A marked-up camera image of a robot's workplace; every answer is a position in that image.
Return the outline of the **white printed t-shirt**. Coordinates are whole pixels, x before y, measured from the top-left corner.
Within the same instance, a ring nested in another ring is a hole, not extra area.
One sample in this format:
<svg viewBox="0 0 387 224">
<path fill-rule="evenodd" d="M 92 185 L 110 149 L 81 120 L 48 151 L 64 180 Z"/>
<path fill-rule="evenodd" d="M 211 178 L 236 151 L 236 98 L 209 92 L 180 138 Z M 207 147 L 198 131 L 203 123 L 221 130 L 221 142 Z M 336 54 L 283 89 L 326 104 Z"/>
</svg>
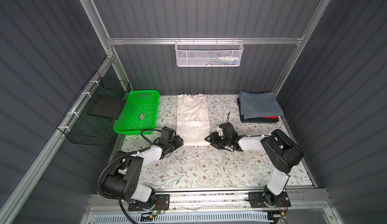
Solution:
<svg viewBox="0 0 387 224">
<path fill-rule="evenodd" d="M 176 134 L 185 146 L 208 146 L 211 133 L 208 98 L 204 94 L 177 97 Z"/>
</svg>

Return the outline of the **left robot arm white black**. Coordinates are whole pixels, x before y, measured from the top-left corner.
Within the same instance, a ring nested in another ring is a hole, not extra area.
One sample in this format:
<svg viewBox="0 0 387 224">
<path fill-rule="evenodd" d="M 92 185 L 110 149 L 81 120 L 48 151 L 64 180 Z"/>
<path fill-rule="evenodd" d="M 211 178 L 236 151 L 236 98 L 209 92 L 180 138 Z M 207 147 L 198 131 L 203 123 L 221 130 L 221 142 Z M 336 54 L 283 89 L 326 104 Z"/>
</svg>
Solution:
<svg viewBox="0 0 387 224">
<path fill-rule="evenodd" d="M 102 197 L 148 206 L 155 204 L 155 190 L 139 183 L 141 169 L 168 157 L 183 146 L 183 139 L 168 127 L 145 129 L 140 136 L 149 143 L 148 147 L 132 152 L 118 151 L 98 177 L 97 190 Z"/>
</svg>

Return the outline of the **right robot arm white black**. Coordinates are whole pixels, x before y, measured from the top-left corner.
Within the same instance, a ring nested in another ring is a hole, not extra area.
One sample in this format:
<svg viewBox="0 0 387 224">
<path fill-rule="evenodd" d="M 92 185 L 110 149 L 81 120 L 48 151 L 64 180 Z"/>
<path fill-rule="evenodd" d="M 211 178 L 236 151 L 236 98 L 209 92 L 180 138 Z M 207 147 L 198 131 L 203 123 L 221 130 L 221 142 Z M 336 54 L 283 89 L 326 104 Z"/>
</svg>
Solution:
<svg viewBox="0 0 387 224">
<path fill-rule="evenodd" d="M 285 189 L 291 171 L 301 162 L 304 153 L 282 130 L 276 129 L 268 135 L 246 136 L 238 135 L 231 123 L 224 123 L 216 132 L 207 136 L 205 141 L 218 150 L 264 151 L 274 169 L 263 192 L 256 197 L 251 197 L 250 202 L 264 204 L 267 207 L 277 207 L 284 203 Z"/>
</svg>

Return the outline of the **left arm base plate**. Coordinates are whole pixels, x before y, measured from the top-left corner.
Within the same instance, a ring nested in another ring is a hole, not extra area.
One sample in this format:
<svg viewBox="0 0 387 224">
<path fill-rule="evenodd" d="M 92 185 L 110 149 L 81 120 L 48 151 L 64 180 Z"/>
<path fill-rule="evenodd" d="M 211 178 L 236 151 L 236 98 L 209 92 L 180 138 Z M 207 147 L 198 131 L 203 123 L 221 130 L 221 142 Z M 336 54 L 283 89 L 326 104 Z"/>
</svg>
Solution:
<svg viewBox="0 0 387 224">
<path fill-rule="evenodd" d="M 148 202 L 129 202 L 128 211 L 167 211 L 169 210 L 170 195 L 155 194 Z"/>
</svg>

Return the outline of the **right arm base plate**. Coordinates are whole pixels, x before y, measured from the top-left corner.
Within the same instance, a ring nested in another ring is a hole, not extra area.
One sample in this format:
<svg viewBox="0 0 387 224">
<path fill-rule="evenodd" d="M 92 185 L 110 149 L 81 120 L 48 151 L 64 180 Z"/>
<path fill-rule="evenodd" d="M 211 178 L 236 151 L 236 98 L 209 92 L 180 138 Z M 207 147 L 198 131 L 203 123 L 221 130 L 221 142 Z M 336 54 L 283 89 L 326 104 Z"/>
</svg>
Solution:
<svg viewBox="0 0 387 224">
<path fill-rule="evenodd" d="M 291 206 L 291 202 L 286 191 L 282 191 L 280 194 L 276 195 L 267 187 L 261 191 L 249 192 L 245 201 L 249 202 L 252 208 L 288 208 Z"/>
</svg>

